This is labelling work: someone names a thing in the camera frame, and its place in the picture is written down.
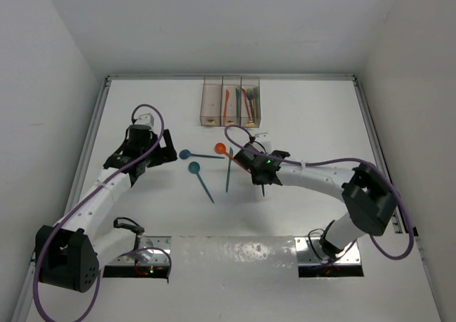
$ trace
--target clear plastic container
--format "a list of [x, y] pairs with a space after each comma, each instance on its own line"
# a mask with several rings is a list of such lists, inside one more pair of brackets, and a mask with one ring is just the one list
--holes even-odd
[[246, 128], [258, 128], [260, 123], [261, 103], [259, 78], [242, 76], [240, 125]]
[[241, 121], [241, 77], [224, 76], [222, 84], [222, 102], [220, 119], [222, 126], [240, 124]]
[[201, 126], [220, 126], [222, 82], [223, 77], [221, 76], [207, 76], [204, 78], [201, 112], [199, 114]]

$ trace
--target white wall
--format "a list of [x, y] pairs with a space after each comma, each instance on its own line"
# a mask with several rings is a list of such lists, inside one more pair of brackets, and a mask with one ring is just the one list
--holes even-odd
[[350, 73], [394, 0], [52, 0], [95, 72]]
[[444, 321], [456, 319], [455, 17], [455, 0], [398, 0], [361, 77]]
[[62, 214], [101, 79], [49, 0], [0, 0], [0, 320]]

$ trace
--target orange spoon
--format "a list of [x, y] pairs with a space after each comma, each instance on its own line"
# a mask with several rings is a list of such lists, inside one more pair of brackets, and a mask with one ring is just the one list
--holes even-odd
[[249, 116], [249, 122], [252, 120], [252, 113], [250, 112], [249, 99], [247, 98], [247, 91], [243, 88], [242, 92], [244, 93], [245, 108], [247, 109], [247, 115]]
[[223, 122], [224, 125], [227, 123], [227, 108], [228, 108], [228, 99], [229, 99], [229, 90], [225, 92], [225, 108], [223, 110]]
[[231, 158], [233, 160], [233, 162], [235, 162], [236, 164], [238, 164], [240, 167], [242, 167], [238, 162], [237, 160], [234, 159], [233, 156], [231, 156], [228, 152], [227, 152], [227, 147], [225, 146], [225, 144], [223, 142], [218, 142], [216, 145], [215, 145], [215, 152], [216, 153], [219, 153], [221, 155], [225, 155], [229, 158]]

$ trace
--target reflective metal bracket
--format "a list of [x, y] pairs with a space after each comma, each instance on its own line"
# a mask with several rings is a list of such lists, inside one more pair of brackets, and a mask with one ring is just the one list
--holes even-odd
[[296, 258], [298, 260], [298, 270], [300, 278], [308, 277], [360, 277], [364, 276], [361, 265], [361, 256], [359, 254], [358, 244], [343, 255], [348, 246], [341, 252], [341, 259], [331, 265], [325, 266], [327, 261], [319, 247], [320, 236], [315, 237], [295, 237]]
[[[141, 237], [138, 248], [160, 247], [171, 253], [171, 237]], [[136, 258], [120, 256], [105, 266], [103, 277], [120, 278], [166, 278], [170, 267], [168, 258], [161, 252], [146, 250], [138, 253]]]

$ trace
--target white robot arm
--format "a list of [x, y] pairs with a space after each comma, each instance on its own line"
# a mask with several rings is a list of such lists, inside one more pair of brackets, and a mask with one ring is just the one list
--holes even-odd
[[[262, 157], [258, 152], [272, 155], [275, 159]], [[306, 167], [304, 161], [287, 152], [271, 152], [266, 133], [251, 138], [234, 159], [250, 171], [254, 185], [303, 187], [332, 196], [347, 206], [347, 213], [330, 222], [320, 238], [319, 251], [327, 259], [335, 259], [347, 245], [365, 234], [383, 235], [397, 206], [393, 193], [370, 168], [364, 165], [352, 170]], [[285, 159], [295, 164], [281, 162]]]
[[[151, 150], [152, 145], [157, 141], [157, 135], [152, 127], [152, 115], [144, 114], [127, 129], [122, 145], [106, 160], [99, 178], [81, 200], [99, 186], [103, 188], [71, 216], [52, 238], [47, 252], [43, 254], [39, 281], [85, 292], [95, 282], [99, 269], [119, 255], [137, 248], [137, 236], [142, 234], [144, 229], [120, 223], [118, 219], [113, 222], [113, 228], [107, 234], [97, 239], [95, 237], [100, 224], [108, 216], [114, 203], [135, 184], [146, 167], [154, 167], [177, 159], [170, 132], [164, 130], [165, 147], [158, 145], [140, 162], [106, 182], [114, 172]], [[35, 241], [37, 258], [54, 227], [64, 218], [53, 227], [40, 228]]]

